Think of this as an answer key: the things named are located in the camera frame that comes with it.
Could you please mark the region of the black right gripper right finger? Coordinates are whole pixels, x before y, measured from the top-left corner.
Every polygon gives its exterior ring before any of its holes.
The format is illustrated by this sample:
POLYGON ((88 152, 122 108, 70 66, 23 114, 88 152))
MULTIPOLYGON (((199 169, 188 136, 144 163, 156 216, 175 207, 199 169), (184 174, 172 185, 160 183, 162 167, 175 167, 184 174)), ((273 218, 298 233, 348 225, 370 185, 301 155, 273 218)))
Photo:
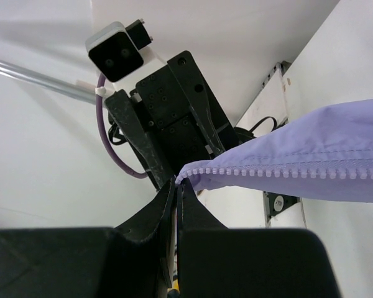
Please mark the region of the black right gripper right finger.
POLYGON ((190 183, 177 194, 182 297, 340 297, 321 240, 302 228, 225 227, 190 183))

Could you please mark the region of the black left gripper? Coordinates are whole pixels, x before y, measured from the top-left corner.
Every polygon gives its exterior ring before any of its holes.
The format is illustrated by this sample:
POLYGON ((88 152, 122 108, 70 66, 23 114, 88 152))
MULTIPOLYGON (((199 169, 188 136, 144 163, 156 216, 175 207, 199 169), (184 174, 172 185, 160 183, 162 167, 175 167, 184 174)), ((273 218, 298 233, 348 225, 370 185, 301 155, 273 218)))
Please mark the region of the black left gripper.
POLYGON ((136 84, 138 103, 124 90, 104 100, 157 191, 185 164, 239 145, 192 54, 182 51, 167 64, 136 84))

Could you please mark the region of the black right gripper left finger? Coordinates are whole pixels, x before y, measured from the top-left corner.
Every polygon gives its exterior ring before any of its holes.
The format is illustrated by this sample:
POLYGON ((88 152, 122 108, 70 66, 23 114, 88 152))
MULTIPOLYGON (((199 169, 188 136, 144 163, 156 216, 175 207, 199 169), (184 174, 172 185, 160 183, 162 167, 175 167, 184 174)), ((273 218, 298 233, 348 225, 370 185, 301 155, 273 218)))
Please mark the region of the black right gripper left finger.
POLYGON ((0 230, 0 297, 166 297, 175 183, 117 227, 0 230))

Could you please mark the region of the lilac zip-up jacket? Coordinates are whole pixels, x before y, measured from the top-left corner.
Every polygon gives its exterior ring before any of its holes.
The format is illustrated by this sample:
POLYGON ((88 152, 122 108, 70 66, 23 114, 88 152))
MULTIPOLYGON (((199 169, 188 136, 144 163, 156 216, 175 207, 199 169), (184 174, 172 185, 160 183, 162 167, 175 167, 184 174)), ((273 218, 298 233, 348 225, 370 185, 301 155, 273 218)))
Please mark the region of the lilac zip-up jacket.
POLYGON ((289 196, 373 203, 373 99, 317 109, 212 160, 186 164, 176 183, 239 186, 289 196))

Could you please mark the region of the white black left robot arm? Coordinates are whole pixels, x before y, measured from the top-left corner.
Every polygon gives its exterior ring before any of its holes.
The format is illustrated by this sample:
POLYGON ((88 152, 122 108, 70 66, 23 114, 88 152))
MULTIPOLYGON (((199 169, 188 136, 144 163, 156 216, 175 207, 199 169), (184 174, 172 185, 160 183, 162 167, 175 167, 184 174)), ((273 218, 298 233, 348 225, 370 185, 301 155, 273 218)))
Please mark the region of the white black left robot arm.
POLYGON ((113 145, 130 144, 156 188, 240 141, 189 51, 105 102, 113 145))

